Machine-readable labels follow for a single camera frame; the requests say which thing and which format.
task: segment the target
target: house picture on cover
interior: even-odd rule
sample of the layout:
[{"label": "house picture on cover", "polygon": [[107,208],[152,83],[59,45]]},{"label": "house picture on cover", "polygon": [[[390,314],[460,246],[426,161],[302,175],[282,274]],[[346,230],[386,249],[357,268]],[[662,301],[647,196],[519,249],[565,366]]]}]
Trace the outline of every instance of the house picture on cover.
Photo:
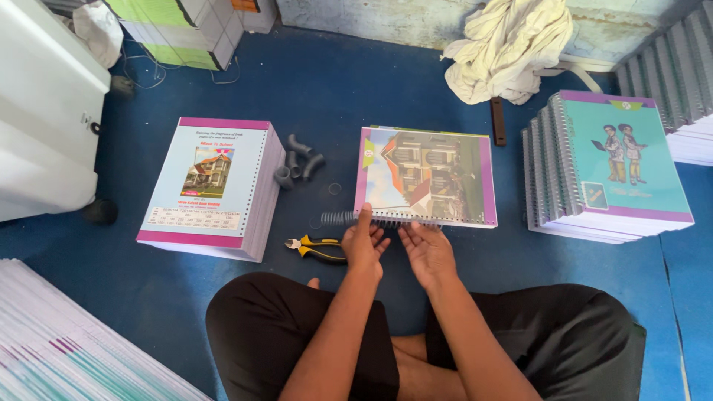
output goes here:
[{"label": "house picture on cover", "polygon": [[[369,166],[368,179],[375,185],[367,184],[367,200],[375,209],[434,218],[481,218],[477,137],[373,130],[371,142],[379,156]],[[390,188],[377,191],[376,181],[386,179]]]},{"label": "house picture on cover", "polygon": [[234,154],[233,148],[196,147],[181,196],[222,198]]}]

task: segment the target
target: stack of notebooks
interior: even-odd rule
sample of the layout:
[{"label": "stack of notebooks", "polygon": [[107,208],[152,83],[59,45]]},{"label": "stack of notebooks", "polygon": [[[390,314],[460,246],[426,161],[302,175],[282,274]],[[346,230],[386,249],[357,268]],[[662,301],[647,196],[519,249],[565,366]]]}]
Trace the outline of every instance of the stack of notebooks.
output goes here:
[{"label": "stack of notebooks", "polygon": [[522,136],[530,230],[624,243],[693,224],[653,99],[560,91]]},{"label": "stack of notebooks", "polygon": [[373,126],[361,129],[354,209],[374,219],[495,228],[490,137]]},{"label": "stack of notebooks", "polygon": [[210,400],[21,261],[0,275],[0,400]]},{"label": "stack of notebooks", "polygon": [[136,240],[261,262],[284,157],[269,121],[181,117]]},{"label": "stack of notebooks", "polygon": [[713,166],[713,0],[616,70],[623,96],[656,100],[675,161]]},{"label": "stack of notebooks", "polygon": [[107,0],[121,25],[160,63],[224,71],[243,31],[270,32],[275,0]]}]

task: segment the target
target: pliers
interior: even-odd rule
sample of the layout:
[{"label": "pliers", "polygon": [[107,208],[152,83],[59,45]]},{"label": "pliers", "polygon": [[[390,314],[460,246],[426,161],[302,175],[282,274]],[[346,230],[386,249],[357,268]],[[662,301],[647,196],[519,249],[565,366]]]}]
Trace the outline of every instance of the pliers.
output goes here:
[{"label": "pliers", "polygon": [[287,246],[290,249],[297,249],[297,252],[304,257],[307,254],[312,255],[314,258],[319,260],[320,262],[323,263],[329,263],[332,265],[346,265],[347,264],[347,258],[343,256],[333,256],[333,255],[327,255],[326,253],[319,252],[318,250],[314,250],[310,248],[310,246],[322,246],[322,245],[328,245],[328,246],[338,246],[342,247],[342,244],[339,243],[339,240],[331,239],[331,238],[318,238],[318,239],[311,239],[308,235],[305,235],[304,237],[300,238],[299,240],[295,239],[289,239],[284,242],[285,246]]}]

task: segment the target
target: teal notebook cover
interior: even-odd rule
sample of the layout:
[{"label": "teal notebook cover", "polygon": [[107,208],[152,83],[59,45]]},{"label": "teal notebook cover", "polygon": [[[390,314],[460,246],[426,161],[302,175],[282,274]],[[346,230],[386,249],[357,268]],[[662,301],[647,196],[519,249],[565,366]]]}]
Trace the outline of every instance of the teal notebook cover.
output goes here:
[{"label": "teal notebook cover", "polygon": [[653,99],[561,91],[583,210],[693,222]]}]

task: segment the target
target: blue floor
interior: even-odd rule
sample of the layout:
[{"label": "blue floor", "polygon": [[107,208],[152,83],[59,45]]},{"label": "blue floor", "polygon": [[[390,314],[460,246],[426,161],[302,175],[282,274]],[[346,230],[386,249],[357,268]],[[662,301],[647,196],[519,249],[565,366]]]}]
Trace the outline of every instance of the blue floor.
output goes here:
[{"label": "blue floor", "polygon": [[[128,45],[136,54],[135,44]],[[448,63],[438,60],[437,51],[279,27],[269,35],[246,35],[236,54],[242,69],[237,83],[215,85],[207,71],[181,68],[170,71],[158,87],[138,90],[133,100],[107,98],[96,170],[99,196],[120,208],[113,226],[94,227],[79,213],[64,213],[0,228],[0,258],[22,259],[97,318],[218,399],[225,399],[225,393],[210,357],[204,313],[221,286],[243,273],[271,271],[303,283],[319,277],[324,289],[336,290],[344,276],[343,268],[301,260],[283,242],[306,233],[341,234],[311,230],[309,219],[353,206],[359,127],[491,132],[489,105],[468,106],[451,93],[443,79]],[[153,68],[150,64],[133,59],[130,67],[149,83],[145,70]],[[608,93],[617,91],[605,77],[596,79]],[[582,283],[619,298],[648,330],[641,400],[684,399],[675,308],[693,399],[711,399],[713,170],[679,165],[697,220],[681,232],[606,245],[528,231],[519,130],[551,94],[564,88],[586,89],[564,73],[544,78],[541,92],[524,106],[505,102],[509,143],[493,148],[499,227],[445,229],[459,274],[471,291]],[[327,158],[313,182],[280,194],[262,264],[135,242],[181,116],[270,120],[282,140],[296,133]],[[333,182],[344,189],[337,196],[327,192]],[[382,264],[384,279],[376,298],[386,306],[391,332],[417,333],[424,326],[426,296],[398,243],[384,254]]]}]

